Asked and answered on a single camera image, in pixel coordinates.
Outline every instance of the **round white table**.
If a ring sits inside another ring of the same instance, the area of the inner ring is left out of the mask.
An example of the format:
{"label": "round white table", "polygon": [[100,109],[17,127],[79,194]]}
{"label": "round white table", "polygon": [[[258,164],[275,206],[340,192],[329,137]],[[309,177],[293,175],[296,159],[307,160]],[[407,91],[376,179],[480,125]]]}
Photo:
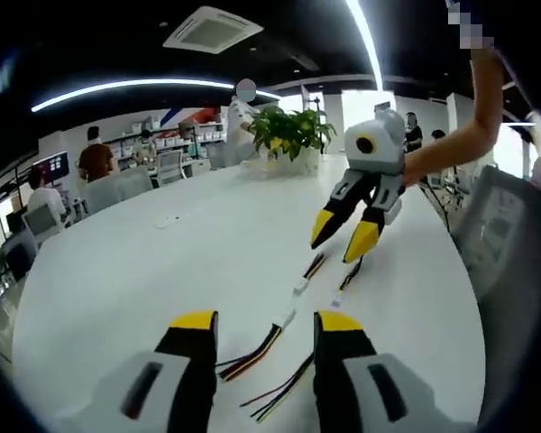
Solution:
{"label": "round white table", "polygon": [[[253,350],[314,257],[311,227],[345,167],[344,157],[332,156],[318,178],[214,171],[110,207],[48,240],[14,329],[14,383],[31,408],[48,420],[84,406],[101,376],[153,350],[170,321],[189,311],[219,311],[219,361]],[[219,383],[209,431],[318,431],[312,373],[261,425],[248,417],[254,409],[238,406],[284,382],[311,353],[312,314],[331,308],[351,268],[342,258],[361,212],[326,244],[330,259],[267,356]],[[404,194],[340,309],[362,323],[379,353],[394,354],[433,388],[438,409],[477,421],[481,319],[461,258],[419,189]]]}

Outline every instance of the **ceiling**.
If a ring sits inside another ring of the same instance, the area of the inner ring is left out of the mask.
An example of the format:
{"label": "ceiling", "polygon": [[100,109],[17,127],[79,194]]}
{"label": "ceiling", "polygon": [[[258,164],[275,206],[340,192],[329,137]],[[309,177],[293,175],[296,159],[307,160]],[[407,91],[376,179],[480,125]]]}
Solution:
{"label": "ceiling", "polygon": [[[444,0],[360,1],[383,78],[406,78],[386,81],[385,88],[423,98],[445,98],[453,91],[472,95],[469,54],[458,48],[458,28],[447,24]],[[163,48],[173,30],[201,5],[238,14],[264,31],[218,55]],[[107,10],[82,2],[57,8],[36,2],[16,7],[17,14],[0,9],[5,18],[0,27],[0,67],[8,72],[6,92],[27,107],[120,79],[208,78],[236,83],[250,78],[261,88],[300,78],[372,74],[344,0],[121,3]],[[357,85],[374,88],[371,81]],[[43,109],[32,115],[32,124],[34,134],[44,136],[127,112],[221,105],[228,99],[228,90],[113,89]],[[528,112],[518,92],[507,100],[511,113],[523,117]]]}

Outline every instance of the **wire connector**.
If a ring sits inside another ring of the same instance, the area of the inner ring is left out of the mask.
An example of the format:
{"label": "wire connector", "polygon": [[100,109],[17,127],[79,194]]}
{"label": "wire connector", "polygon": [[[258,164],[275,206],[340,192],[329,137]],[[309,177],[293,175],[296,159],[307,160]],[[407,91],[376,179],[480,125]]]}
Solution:
{"label": "wire connector", "polygon": [[333,307],[340,307],[342,303],[343,303],[343,291],[337,290],[335,297],[333,298],[333,301],[331,302],[331,305]]}
{"label": "wire connector", "polygon": [[284,332],[285,329],[287,329],[287,327],[290,325],[290,322],[294,320],[296,315],[297,311],[295,309],[288,309],[272,323],[280,327],[280,329],[282,329],[282,332]]}
{"label": "wire connector", "polygon": [[306,278],[301,278],[295,288],[292,290],[293,296],[302,295],[308,288],[308,280]]}

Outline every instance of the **black camera lens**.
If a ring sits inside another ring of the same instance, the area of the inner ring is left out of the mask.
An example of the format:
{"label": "black camera lens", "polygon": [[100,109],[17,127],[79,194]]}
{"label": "black camera lens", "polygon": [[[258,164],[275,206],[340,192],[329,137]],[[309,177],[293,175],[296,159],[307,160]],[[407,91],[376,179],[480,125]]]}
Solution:
{"label": "black camera lens", "polygon": [[362,153],[367,153],[367,154],[372,153],[372,151],[374,151],[375,149],[375,146],[372,143],[372,141],[366,137],[360,137],[359,139],[357,139],[357,147]]}

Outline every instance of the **air conditioner vent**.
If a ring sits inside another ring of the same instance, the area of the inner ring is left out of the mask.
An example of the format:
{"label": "air conditioner vent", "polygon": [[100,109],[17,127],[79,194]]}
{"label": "air conditioner vent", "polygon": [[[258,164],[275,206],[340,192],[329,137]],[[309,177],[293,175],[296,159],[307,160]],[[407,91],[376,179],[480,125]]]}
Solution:
{"label": "air conditioner vent", "polygon": [[260,25],[240,16],[202,6],[172,32],[162,46],[218,54],[261,31]]}

